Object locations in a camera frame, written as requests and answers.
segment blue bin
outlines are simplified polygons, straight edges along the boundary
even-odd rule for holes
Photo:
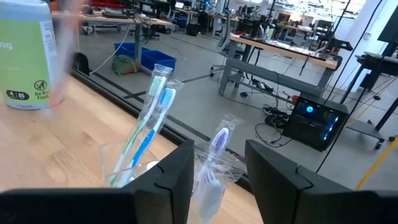
[[[114,50],[118,49],[121,43],[114,43]],[[142,47],[141,53],[149,50],[148,48]],[[135,43],[123,43],[115,55],[127,55],[134,58],[136,54],[136,44]]]
[[[155,68],[156,63],[172,68],[174,71],[176,61],[176,58],[163,54],[158,50],[142,51],[141,65],[151,71]]]

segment metal rod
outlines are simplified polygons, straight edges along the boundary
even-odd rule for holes
[[[344,14],[347,11],[348,5],[350,4],[351,0],[348,0],[346,7],[344,8],[343,12],[341,13],[340,19],[338,20],[337,24],[336,24],[336,29],[334,29],[335,31],[337,30],[337,27],[340,25],[341,20],[343,19]]]
[[[330,31],[331,31],[332,29],[333,29],[333,32],[336,32],[338,26],[340,25],[341,20],[343,19],[344,14],[345,14],[346,11],[347,11],[347,8],[348,8],[348,5],[350,4],[350,2],[351,2],[351,0],[348,0],[346,7],[344,8],[343,12],[341,13],[340,19],[338,20],[337,25],[336,25],[336,29],[334,28],[333,21],[331,22],[332,27],[331,27],[331,29],[329,30],[328,35],[330,35]],[[329,46],[330,46],[330,44],[331,44],[331,38],[332,38],[332,36],[329,37],[328,44],[327,44],[326,48],[323,50],[323,53],[324,53],[324,54],[326,53],[326,50],[329,48]]]
[[[274,1],[272,2],[272,6],[271,6],[271,9],[270,9],[270,11],[269,11],[269,15],[268,15],[268,19],[269,19],[269,20],[271,20],[271,16],[272,16],[272,10],[274,9],[275,2],[276,2],[276,0],[274,0]]]
[[[390,108],[387,110],[387,112],[384,114],[384,116],[381,118],[379,123],[376,125],[376,130],[380,131],[380,129],[384,126],[386,121],[390,118],[390,116],[397,109],[397,107],[398,107],[398,97],[394,101],[394,103],[390,106]]]
[[[351,83],[349,83],[349,86],[346,90],[346,92],[344,93],[343,97],[340,100],[340,104],[343,104],[344,101],[347,99],[349,93],[351,93],[351,90],[353,89],[357,79],[359,78],[359,75],[361,74],[361,72],[363,71],[363,65],[359,68],[359,70],[356,72],[353,80],[351,81]]]

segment black metal stand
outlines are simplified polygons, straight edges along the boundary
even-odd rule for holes
[[[387,112],[384,114],[384,116],[381,118],[379,123],[376,125],[376,130],[380,131],[380,129],[384,126],[386,121],[390,118],[390,116],[397,109],[397,107],[398,107],[398,97],[396,98],[394,103],[390,106],[390,108],[387,110]]]
[[[396,43],[389,43],[383,51],[383,55],[387,57],[391,57],[394,52],[396,51],[398,47],[398,44]],[[381,75],[381,72],[376,72],[376,71],[371,71],[371,73],[367,74],[364,80],[361,83],[361,87],[366,88],[367,91],[371,91],[374,87],[374,85],[377,82],[377,79],[379,79]]]

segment green toothbrush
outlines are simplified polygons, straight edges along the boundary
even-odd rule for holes
[[[152,104],[150,105],[150,108],[147,112],[147,114],[145,114],[144,119],[142,119],[139,124],[138,127],[136,128],[136,130],[134,131],[134,133],[131,135],[131,137],[128,139],[128,142],[126,144],[126,147],[124,148],[122,154],[120,155],[120,158],[118,160],[118,163],[116,164],[113,173],[115,172],[119,172],[120,167],[122,166],[123,162],[126,160],[127,155],[129,154],[132,146],[134,145],[134,142],[137,139],[138,134],[144,129],[145,125],[147,124],[150,116],[152,115],[152,113],[155,110],[155,107],[157,105],[158,99],[162,93],[163,87],[166,83],[166,77],[160,77],[160,76],[156,76],[154,77],[154,81],[152,82],[152,84],[150,85],[149,88],[149,92],[148,94],[150,96],[153,96],[153,100],[152,100]],[[116,180],[116,175],[114,175],[111,179],[111,181],[109,182],[111,184],[111,186],[114,185],[114,182]]]

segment toothbrush bristles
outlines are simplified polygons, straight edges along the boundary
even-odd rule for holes
[[[163,92],[162,99],[160,100],[161,107],[169,108],[173,103],[175,97],[175,90],[166,88]]]
[[[166,78],[165,78],[165,77],[156,76],[156,77],[154,78],[154,81],[152,82],[152,85],[151,85],[150,88],[149,88],[148,94],[149,94],[150,96],[155,96],[156,93],[157,93],[161,88],[163,88],[163,85],[164,85],[165,82],[166,82]]]

